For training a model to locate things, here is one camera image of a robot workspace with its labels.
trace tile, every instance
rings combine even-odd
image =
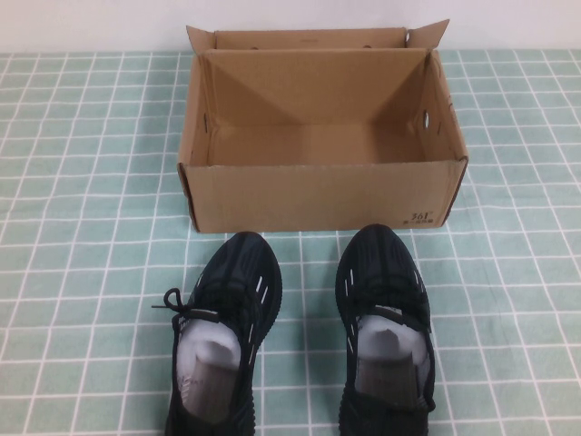
[[[538,269],[547,283],[578,282],[579,272],[571,259],[538,259]]]
[[[283,304],[288,295],[301,297],[301,292],[288,292],[282,299]],[[305,292],[305,306],[308,318],[336,318],[338,316],[334,290]],[[298,314],[302,314],[302,301],[293,318],[298,318]]]
[[[153,239],[186,239],[190,226],[191,222],[189,216],[179,218],[157,218],[153,229]],[[146,234],[146,239],[149,239],[149,233]]]
[[[125,403],[124,430],[163,430],[169,394],[130,395]]]
[[[512,315],[478,316],[476,325],[480,343],[485,347],[521,344]]]
[[[306,390],[266,391],[264,402],[264,422],[267,425],[308,422]]]
[[[488,419],[496,416],[487,385],[448,386],[448,395],[454,418],[457,420]]]
[[[497,266],[492,260],[461,260],[460,269],[464,283],[468,285],[496,285],[500,284]]]
[[[32,395],[39,363],[0,363],[0,395]]]
[[[330,289],[335,286],[336,263],[305,264],[303,271],[305,289]]]
[[[13,321],[14,327],[43,327],[48,326],[53,319],[55,301],[24,301],[19,302]]]
[[[446,234],[418,235],[415,237],[415,242],[420,259],[454,257],[452,243]]]
[[[482,382],[487,379],[478,350],[442,350],[439,356],[447,382]]]
[[[34,401],[28,430],[32,433],[69,431],[75,398],[38,398]]]
[[[551,285],[548,292],[551,300],[558,311],[578,311],[581,310],[581,300],[579,300],[579,285]]]
[[[143,276],[142,270],[135,270],[137,271],[140,276],[135,277],[136,274],[132,274],[129,283],[135,282],[135,292],[129,286],[125,286],[122,284],[122,289],[124,290],[121,293],[139,293],[141,290],[141,276]],[[200,277],[200,273],[202,271],[202,267],[196,267],[193,269],[188,269],[186,272],[186,276],[189,274],[193,274],[194,279],[192,281],[192,287],[194,284],[198,282],[198,278]],[[176,267],[176,266],[163,266],[163,267],[155,267],[155,268],[148,268],[147,272],[145,273],[144,282],[145,285],[143,286],[144,293],[161,293],[165,292],[167,289],[171,287],[182,287],[183,281],[183,268]]]
[[[567,165],[538,165],[538,175],[543,183],[573,183],[575,181]]]
[[[561,313],[559,320],[569,342],[581,342],[581,319],[577,315]]]
[[[79,225],[76,241],[79,243],[109,242],[113,237],[114,228],[114,221],[82,221]]]
[[[342,387],[314,388],[310,390],[311,420],[315,424],[330,424],[337,420],[337,410],[340,407]]]
[[[97,324],[133,323],[137,317],[137,301],[134,298],[114,298],[101,301],[96,318]]]
[[[530,380],[527,356],[520,347],[484,350],[492,381]]]
[[[34,243],[40,223],[6,223],[2,245]]]
[[[423,261],[419,262],[424,282],[429,284],[461,283],[456,261]]]
[[[142,325],[137,327],[136,356],[171,354],[173,331],[167,325]]]
[[[302,260],[337,262],[339,260],[337,238],[302,238]]]
[[[429,305],[432,315],[468,314],[468,299],[461,287],[428,287]]]
[[[510,287],[507,291],[517,312],[542,312],[552,309],[542,286]]]
[[[46,344],[47,331],[13,330],[8,334],[3,359],[23,361],[40,359]]]
[[[555,315],[518,315],[517,318],[526,345],[563,343]]]
[[[275,322],[264,340],[270,352],[300,352],[304,350],[304,330],[302,322]]]
[[[527,148],[522,145],[503,145],[494,147],[501,164],[530,164]]]
[[[500,416],[523,418],[542,414],[535,385],[527,382],[503,383],[494,387]]]
[[[97,300],[63,300],[61,301],[54,325],[84,325],[94,320]]]
[[[345,329],[340,320],[308,320],[309,350],[345,350]]]
[[[38,384],[38,393],[76,394],[79,392],[83,367],[82,362],[46,362]]]
[[[0,400],[0,432],[21,433],[25,427],[30,400]]]
[[[85,357],[90,334],[91,329],[88,327],[53,330],[46,358],[78,359]]]
[[[123,392],[127,378],[128,361],[92,361],[89,362],[84,376],[83,392],[115,393]]]
[[[264,356],[266,386],[304,386],[307,384],[304,354]]]
[[[504,259],[499,264],[499,268],[506,284],[541,283],[537,267],[532,259]]]
[[[555,436],[574,436],[579,432],[578,420],[551,421],[551,430]]]
[[[436,318],[432,320],[432,324],[439,347],[469,347],[478,343],[469,317]]]
[[[150,265],[183,265],[186,242],[153,242],[150,246]]]
[[[172,387],[172,359],[155,358],[133,362],[129,392],[168,391]]]
[[[528,350],[528,358],[538,380],[575,378],[573,366],[564,347],[531,348]]]
[[[107,245],[77,244],[73,249],[71,268],[104,268],[108,254]]]
[[[347,359],[344,353],[313,353],[309,355],[309,382],[311,385],[341,386],[345,383],[346,373]]]
[[[39,243],[69,243],[74,238],[77,223],[75,222],[44,222]]]
[[[502,168],[508,184],[540,183],[537,169],[533,165],[507,165]]]
[[[490,241],[498,257],[530,256],[528,241],[524,233],[492,233]]]
[[[122,396],[82,397],[75,431],[117,431]]]
[[[133,344],[133,332],[133,326],[95,327],[91,357],[129,356]]]
[[[500,286],[468,286],[473,313],[510,312],[510,301]]]
[[[117,224],[115,241],[136,242],[149,241],[152,233],[153,219],[151,220],[122,220]]]
[[[305,295],[305,298],[307,300],[307,313],[312,313],[311,316],[313,316],[315,313],[319,313],[320,308],[321,311],[324,311],[324,313],[331,314],[332,312],[335,312],[334,314],[336,314],[337,312],[333,307],[333,305],[335,304],[334,300],[332,300],[331,303],[331,298],[329,298],[330,293],[332,292],[328,291],[308,292]],[[323,298],[317,298],[318,297],[317,294],[322,295]],[[310,307],[316,307],[315,309],[316,312],[315,311],[310,312],[309,311]],[[301,292],[286,292],[282,298],[281,311],[279,312],[278,319],[284,320],[284,319],[302,318],[302,316],[303,310],[302,310]]]
[[[539,383],[547,416],[578,416],[581,414],[581,388],[577,382]]]
[[[547,423],[543,421],[505,421],[505,433],[507,436],[548,436]]]
[[[536,186],[511,186],[510,193],[516,207],[549,206],[547,197]]]

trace shoelace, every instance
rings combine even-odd
[[[164,306],[152,306],[157,309],[171,309],[178,313],[179,318],[191,319],[193,317],[211,318],[212,321],[220,319],[235,322],[241,329],[251,320],[258,320],[261,316],[260,302],[251,298],[246,292],[245,285],[242,289],[207,289],[216,282],[205,283],[200,291],[200,297],[192,304],[183,304],[182,294],[178,288],[171,288],[163,296]],[[175,294],[176,304],[170,297]]]
[[[425,292],[418,292],[415,285],[408,277],[403,275],[393,276],[402,281],[401,285],[382,284],[371,285],[373,278],[358,282],[350,292],[352,303],[361,311],[366,312],[375,306],[385,306],[401,309],[403,312],[417,316],[424,322],[424,304],[428,302]]]

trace cardboard box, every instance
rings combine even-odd
[[[204,32],[178,172],[204,233],[435,227],[468,163],[438,46],[416,30]]]

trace black shoelace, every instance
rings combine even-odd
[[[261,317],[260,302],[252,292],[247,292],[243,283],[241,288],[221,288],[216,286],[221,281],[213,281],[204,284],[199,290],[199,297],[195,304],[182,302],[181,292],[177,288],[171,288],[163,296],[164,306],[152,306],[159,309],[171,309],[177,312],[176,318],[191,319],[203,318],[217,322],[228,320],[234,322],[243,331],[252,320]],[[170,297],[175,294],[176,303],[171,302]]]

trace white reflective stripe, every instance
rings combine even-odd
[[[262,295],[262,300],[261,300],[261,304],[264,304],[264,299],[266,298],[266,292],[269,291],[269,287],[267,286],[266,289],[264,290],[264,294]]]
[[[211,313],[212,315],[217,315],[218,313],[215,311],[208,311],[207,309],[192,309],[192,312],[204,312],[204,313]]]
[[[380,307],[381,309],[385,309],[387,311],[391,311],[391,312],[395,312],[398,315],[401,315],[401,309],[396,309],[395,307],[390,307],[390,306],[375,306],[375,307]]]

